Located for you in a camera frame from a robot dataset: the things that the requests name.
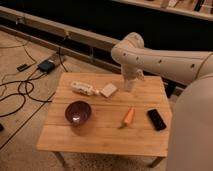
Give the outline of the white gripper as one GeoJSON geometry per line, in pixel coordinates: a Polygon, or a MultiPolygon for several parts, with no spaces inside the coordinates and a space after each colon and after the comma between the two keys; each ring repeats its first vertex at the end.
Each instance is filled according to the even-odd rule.
{"type": "Polygon", "coordinates": [[[132,91],[136,79],[139,79],[139,80],[144,79],[144,74],[141,69],[130,69],[130,70],[124,69],[122,71],[122,76],[124,79],[124,89],[127,92],[132,91]]]}

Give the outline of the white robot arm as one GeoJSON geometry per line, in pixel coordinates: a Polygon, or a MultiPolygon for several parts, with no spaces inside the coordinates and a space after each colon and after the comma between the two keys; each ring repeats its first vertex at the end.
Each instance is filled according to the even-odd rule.
{"type": "Polygon", "coordinates": [[[124,85],[147,71],[185,86],[172,114],[166,171],[213,171],[213,50],[154,50],[131,32],[111,49],[124,85]]]}

